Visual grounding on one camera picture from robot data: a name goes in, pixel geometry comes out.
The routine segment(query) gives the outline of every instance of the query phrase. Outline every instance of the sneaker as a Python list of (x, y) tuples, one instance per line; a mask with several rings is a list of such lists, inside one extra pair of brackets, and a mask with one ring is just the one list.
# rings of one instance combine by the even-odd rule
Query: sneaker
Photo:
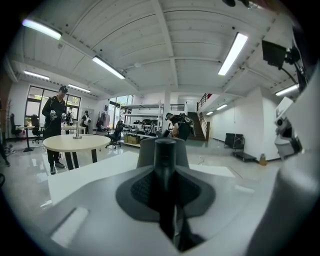
[(55, 166), (54, 165), (50, 166), (50, 173), (51, 173), (51, 175), (56, 174), (56, 170), (55, 170)]
[(59, 167), (59, 168), (65, 168), (65, 165), (63, 163), (55, 162), (55, 167)]

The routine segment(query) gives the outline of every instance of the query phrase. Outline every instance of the table leg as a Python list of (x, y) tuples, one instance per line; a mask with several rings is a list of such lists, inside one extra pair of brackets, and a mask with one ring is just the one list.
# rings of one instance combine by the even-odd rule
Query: table leg
[(34, 151), (33, 148), (30, 147), (29, 145), (29, 136), (28, 136), (28, 128), (25, 128), (25, 136), (26, 136), (26, 145), (27, 147), (23, 150), (23, 152), (30, 152), (30, 151)]
[(74, 168), (79, 168), (77, 152), (72, 152)]
[(91, 155), (92, 155), (92, 162), (96, 163), (98, 161), (97, 160), (97, 150), (96, 149), (92, 149), (91, 150)]
[(73, 170), (74, 166), (72, 164), (72, 159), (71, 159), (70, 152), (65, 152), (64, 155), (65, 155), (66, 165), (68, 166), (68, 169), (69, 170)]

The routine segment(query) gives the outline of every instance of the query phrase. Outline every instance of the office chair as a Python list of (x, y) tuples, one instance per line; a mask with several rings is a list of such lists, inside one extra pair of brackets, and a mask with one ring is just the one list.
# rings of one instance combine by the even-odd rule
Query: office chair
[(119, 143), (119, 141), (121, 139), (121, 132), (124, 129), (124, 127), (125, 126), (123, 124), (117, 125), (113, 134), (105, 135), (106, 137), (111, 139), (111, 143), (106, 145), (105, 148), (107, 148), (110, 145), (112, 145), (114, 149), (116, 149), (117, 146), (121, 147), (121, 143)]
[(10, 123), (11, 123), (11, 134), (16, 137), (16, 139), (19, 139), (19, 134), (22, 133), (21, 129), (16, 129), (17, 124), (15, 124), (15, 114), (10, 115)]
[(41, 138), (41, 134), (43, 134), (43, 132), (39, 130), (40, 128), (39, 120), (36, 114), (33, 114), (31, 116), (31, 123), (32, 123), (32, 126), (34, 126), (34, 128), (32, 129), (32, 134), (36, 136), (36, 138), (32, 141), (32, 143), (37, 142), (39, 144), (39, 141), (40, 140), (43, 141), (44, 139)]

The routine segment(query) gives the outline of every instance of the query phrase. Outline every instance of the fluorescent light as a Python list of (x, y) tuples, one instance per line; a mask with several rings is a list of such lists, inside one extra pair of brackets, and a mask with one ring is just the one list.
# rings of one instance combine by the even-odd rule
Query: fluorescent light
[(81, 87), (78, 87), (78, 86), (75, 86), (75, 85), (72, 85), (72, 84), (69, 84), (68, 86), (69, 86), (69, 87), (72, 87), (72, 88), (75, 88), (75, 89), (78, 89), (78, 90), (81, 90), (81, 91), (84, 91), (84, 92), (86, 92), (86, 93), (91, 93), (90, 90), (83, 89), (83, 88), (81, 88)]
[(281, 96), (281, 95), (283, 95), (283, 94), (287, 94), (287, 93), (289, 93), (289, 92), (295, 91), (295, 90), (297, 90), (298, 88), (299, 88), (299, 84), (295, 84), (295, 85), (290, 86), (290, 87), (288, 87), (288, 88), (286, 88), (286, 89), (283, 89), (283, 90), (281, 90), (281, 91), (278, 91), (275, 95)]
[(59, 40), (61, 38), (61, 33), (57, 32), (57, 31), (53, 30), (52, 28), (49, 28), (45, 25), (42, 25), (38, 22), (32, 21), (30, 19), (25, 19), (22, 22), (22, 25), (24, 25), (25, 27), (28, 27), (30, 29), (34, 29), (36, 31), (44, 33), (54, 39)]
[(221, 109), (225, 108), (226, 106), (228, 106), (228, 104), (223, 104), (222, 106), (218, 107), (216, 110), (221, 110)]
[(233, 41), (231, 50), (229, 51), (220, 71), (219, 75), (224, 76), (232, 64), (235, 62), (236, 58), (238, 57), (239, 53), (241, 52), (242, 48), (244, 47), (248, 37), (246, 35), (237, 33), (235, 39)]
[(42, 75), (42, 74), (37, 74), (37, 73), (33, 73), (33, 72), (30, 72), (30, 71), (23, 71), (25, 74), (27, 75), (30, 75), (30, 76), (34, 76), (34, 77), (37, 77), (37, 78), (43, 78), (43, 79), (46, 79), (46, 80), (49, 80), (50, 77), (49, 76), (45, 76), (45, 75)]
[(125, 79), (125, 77), (115, 70), (113, 67), (109, 66), (107, 63), (105, 63), (103, 60), (101, 60), (99, 57), (94, 57), (92, 59), (95, 63), (98, 63), (100, 66), (104, 67), (106, 70), (110, 71), (112, 74), (116, 75), (120, 79)]

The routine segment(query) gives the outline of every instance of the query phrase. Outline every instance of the glossy floor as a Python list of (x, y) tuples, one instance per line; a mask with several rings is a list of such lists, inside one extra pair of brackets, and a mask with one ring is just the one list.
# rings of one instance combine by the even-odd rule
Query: glossy floor
[[(11, 144), (16, 151), (8, 157), (11, 166), (6, 167), (2, 159), (0, 163), (0, 172), (5, 175), (2, 190), (13, 211), (20, 217), (34, 222), (43, 210), (52, 205), (48, 188), (48, 176), (51, 174), (47, 152), (42, 142), (31, 144), (35, 146), (32, 152), (23, 152), (27, 146), (25, 141)], [(224, 148), (223, 143), (216, 140), (209, 142), (188, 140), (186, 149), (189, 164), (225, 166), (234, 173), (236, 179), (243, 180), (246, 184), (250, 181), (256, 182), (264, 172), (278, 169), (281, 165), (280, 161), (271, 162), (267, 166), (261, 166), (256, 162), (242, 162), (231, 156), (231, 150)], [(139, 150), (137, 147), (126, 145), (117, 149), (110, 146), (101, 148), (101, 151), (97, 150), (97, 159), (99, 161), (111, 158), (127, 151), (139, 153)], [(66, 164), (63, 154), (61, 161)], [(78, 161), (80, 166), (91, 164), (91, 152), (78, 153)], [(67, 171), (67, 168), (57, 169), (57, 173)]]

